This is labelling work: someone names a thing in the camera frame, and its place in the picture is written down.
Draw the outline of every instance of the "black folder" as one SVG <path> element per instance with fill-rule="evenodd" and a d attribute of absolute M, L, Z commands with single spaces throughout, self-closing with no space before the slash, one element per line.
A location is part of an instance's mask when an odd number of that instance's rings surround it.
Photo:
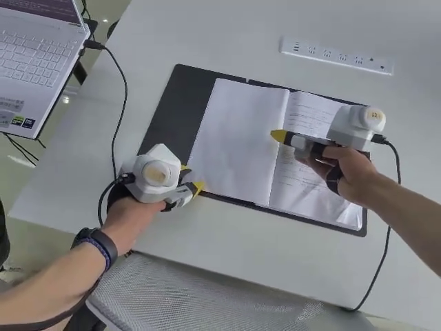
<path fill-rule="evenodd" d="M 186 164 L 217 78 L 248 83 L 255 86 L 286 88 L 259 81 L 247 81 L 246 78 L 242 77 L 177 64 L 175 65 L 172 75 L 165 87 L 164 93 L 159 101 L 158 107 L 156 108 L 156 112 L 154 113 L 150 126 L 144 136 L 144 140 L 139 148 L 138 155 L 145 154 L 157 143 L 164 143 L 181 160 L 182 164 Z M 291 92 L 298 91 L 292 88 L 286 89 Z M 320 97 L 341 103 L 355 104 L 322 95 L 320 95 Z M 363 209 L 362 227 L 359 231 L 356 231 L 305 217 L 299 217 L 287 212 L 272 210 L 248 201 L 223 197 L 209 192 L 202 192 L 201 195 L 227 203 L 241 205 L 245 208 L 252 208 L 261 212 L 268 212 L 289 219 L 295 219 L 297 221 L 352 234 L 357 237 L 365 237 L 367 232 L 366 209 Z"/>

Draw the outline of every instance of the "laptop keyboard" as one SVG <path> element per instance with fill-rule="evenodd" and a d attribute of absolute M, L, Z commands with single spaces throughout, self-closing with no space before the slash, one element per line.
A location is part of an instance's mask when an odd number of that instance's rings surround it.
<path fill-rule="evenodd" d="M 52 88 L 76 43 L 0 31 L 0 77 Z"/>

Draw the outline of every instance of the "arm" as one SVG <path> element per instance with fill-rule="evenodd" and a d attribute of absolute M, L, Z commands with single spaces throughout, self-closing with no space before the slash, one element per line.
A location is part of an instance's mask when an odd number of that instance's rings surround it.
<path fill-rule="evenodd" d="M 118 254 L 125 254 L 136 238 L 165 207 L 163 202 L 117 201 L 102 231 L 113 240 Z M 103 255 L 90 243 L 82 243 L 48 268 L 0 295 L 0 325 L 36 323 L 51 319 L 78 303 L 105 269 Z"/>
<path fill-rule="evenodd" d="M 344 175 L 338 184 L 340 195 L 378 214 L 441 276 L 441 205 L 379 174 L 365 156 L 351 148 L 328 147 L 323 156 L 340 164 Z M 299 161 L 322 178 L 330 169 L 317 160 Z"/>

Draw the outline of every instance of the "floor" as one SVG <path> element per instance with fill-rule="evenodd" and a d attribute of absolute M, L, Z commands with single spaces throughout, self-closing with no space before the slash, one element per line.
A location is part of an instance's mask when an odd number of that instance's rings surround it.
<path fill-rule="evenodd" d="M 76 0 L 76 2 L 81 10 L 81 0 Z M 103 43 L 106 41 L 108 28 L 119 19 L 129 2 L 130 0 L 88 0 L 88 10 L 91 17 L 99 22 L 99 27 L 95 33 L 97 41 Z M 98 51 L 93 50 L 86 52 L 81 60 L 86 70 L 93 66 L 98 54 Z M 79 87 L 75 79 L 71 79 L 68 85 Z M 60 102 L 57 105 L 41 134 L 40 139 L 43 143 L 50 139 L 57 123 L 68 108 L 68 103 Z M 37 142 L 25 139 L 17 139 L 17 141 L 37 158 L 43 156 L 44 149 Z M 3 135 L 0 136 L 0 151 L 0 170 L 3 174 L 0 181 L 0 197 L 6 212 L 8 212 L 14 200 L 18 197 L 20 190 L 30 178 L 33 165 L 26 161 Z M 27 277 L 37 272 L 55 258 L 67 252 L 73 240 L 71 234 L 44 228 L 18 219 L 9 218 L 7 219 L 7 224 L 12 249 L 6 267 L 10 268 L 11 271 L 8 274 L 3 273 L 0 277 L 8 280 Z M 402 325 L 401 323 L 376 317 L 369 317 L 369 319 L 379 330 L 420 330 L 409 325 Z"/>

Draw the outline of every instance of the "cable plug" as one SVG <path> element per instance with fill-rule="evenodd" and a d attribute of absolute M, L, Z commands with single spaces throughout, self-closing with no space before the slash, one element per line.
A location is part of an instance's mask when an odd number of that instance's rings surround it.
<path fill-rule="evenodd" d="M 99 43 L 98 41 L 93 40 L 86 40 L 84 41 L 84 47 L 90 48 L 91 50 L 104 50 L 105 46 L 102 43 Z"/>
<path fill-rule="evenodd" d="M 378 133 L 375 133 L 373 135 L 371 141 L 373 143 L 379 143 L 381 145 L 387 145 L 388 143 L 386 136 L 383 136 L 382 134 L 378 134 Z"/>
<path fill-rule="evenodd" d="M 118 176 L 116 183 L 121 183 L 121 184 L 127 185 L 127 184 L 134 183 L 135 180 L 136 180 L 136 177 L 133 172 L 126 172 L 126 173 L 120 174 Z"/>

